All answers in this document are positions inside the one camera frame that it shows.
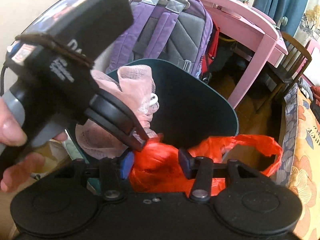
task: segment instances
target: label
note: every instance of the label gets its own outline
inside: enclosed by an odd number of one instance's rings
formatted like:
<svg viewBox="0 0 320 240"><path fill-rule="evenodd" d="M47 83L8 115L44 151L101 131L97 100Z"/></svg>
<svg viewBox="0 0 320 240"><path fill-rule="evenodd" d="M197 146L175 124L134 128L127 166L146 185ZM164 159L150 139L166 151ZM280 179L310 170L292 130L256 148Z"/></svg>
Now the label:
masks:
<svg viewBox="0 0 320 240"><path fill-rule="evenodd" d="M50 69L62 81L68 79L71 83L73 83L75 80L71 76L70 72L66 69L67 66L68 66L68 63L63 58L58 57L50 64Z"/></svg>
<svg viewBox="0 0 320 240"><path fill-rule="evenodd" d="M79 54L81 54L82 52L82 49L78 48L78 42L76 41L76 39L72 39L71 41L69 41L67 46Z"/></svg>
<svg viewBox="0 0 320 240"><path fill-rule="evenodd" d="M23 44L17 53L12 57L12 60L23 66L24 60L35 50L36 46Z"/></svg>
<svg viewBox="0 0 320 240"><path fill-rule="evenodd" d="M7 46L7 51L10 53L14 46L16 46L19 41L14 41L10 46Z"/></svg>

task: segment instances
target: blue curtain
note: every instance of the blue curtain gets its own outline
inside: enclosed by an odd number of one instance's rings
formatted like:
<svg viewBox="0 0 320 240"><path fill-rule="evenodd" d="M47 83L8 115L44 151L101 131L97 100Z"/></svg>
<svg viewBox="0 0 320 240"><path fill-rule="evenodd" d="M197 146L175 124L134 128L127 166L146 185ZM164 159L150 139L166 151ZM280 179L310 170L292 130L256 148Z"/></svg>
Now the blue curtain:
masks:
<svg viewBox="0 0 320 240"><path fill-rule="evenodd" d="M293 36L299 26L308 0L254 0L253 7L264 12L276 23L282 17L288 18L288 24L281 30Z"/></svg>

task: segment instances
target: bed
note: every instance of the bed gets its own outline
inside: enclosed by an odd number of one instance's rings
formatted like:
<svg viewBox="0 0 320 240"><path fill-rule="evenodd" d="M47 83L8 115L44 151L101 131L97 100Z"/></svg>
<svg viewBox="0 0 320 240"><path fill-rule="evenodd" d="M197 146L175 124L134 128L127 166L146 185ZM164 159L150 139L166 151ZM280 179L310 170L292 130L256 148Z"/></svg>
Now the bed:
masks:
<svg viewBox="0 0 320 240"><path fill-rule="evenodd" d="M295 234L305 240L320 237L320 124L295 84L284 97L280 145L284 154L275 180L300 198L303 211Z"/></svg>

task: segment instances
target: finger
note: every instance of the finger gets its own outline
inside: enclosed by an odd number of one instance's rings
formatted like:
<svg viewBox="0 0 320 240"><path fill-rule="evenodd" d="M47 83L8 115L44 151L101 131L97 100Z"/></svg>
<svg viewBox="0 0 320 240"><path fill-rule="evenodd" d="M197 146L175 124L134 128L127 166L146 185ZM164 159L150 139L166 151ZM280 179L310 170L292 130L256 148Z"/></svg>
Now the finger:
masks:
<svg viewBox="0 0 320 240"><path fill-rule="evenodd" d="M68 135L65 132L62 132L62 133L58 134L57 136L55 136L54 139L57 141L63 142L68 139Z"/></svg>
<svg viewBox="0 0 320 240"><path fill-rule="evenodd" d="M0 142L10 146L21 146L26 141L27 135L0 98Z"/></svg>
<svg viewBox="0 0 320 240"><path fill-rule="evenodd" d="M3 179L0 183L1 190L4 192L13 192L19 185L26 182L30 174L45 163L45 158L39 153L30 153L26 158L3 173Z"/></svg>

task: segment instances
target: black handheld device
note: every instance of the black handheld device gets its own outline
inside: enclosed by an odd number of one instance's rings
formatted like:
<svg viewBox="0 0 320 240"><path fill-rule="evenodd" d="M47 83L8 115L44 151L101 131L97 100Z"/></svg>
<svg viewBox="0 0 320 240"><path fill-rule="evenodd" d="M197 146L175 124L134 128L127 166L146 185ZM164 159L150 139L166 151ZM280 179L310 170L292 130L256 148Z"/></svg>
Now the black handheld device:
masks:
<svg viewBox="0 0 320 240"><path fill-rule="evenodd" d="M214 163L180 149L179 163L195 179L189 197L134 192L115 159L74 160L12 200L16 240L298 240L292 231L302 205L286 187L239 161ZM211 197L212 177L227 187ZM86 189L88 178L100 179L100 195Z"/></svg>
<svg viewBox="0 0 320 240"><path fill-rule="evenodd" d="M0 145L0 179L18 156L62 132L70 120L92 119L132 149L142 149L148 137L133 112L90 75L93 60L132 23L128 0L60 0L16 37L4 65L18 80L3 99L28 141L22 147Z"/></svg>

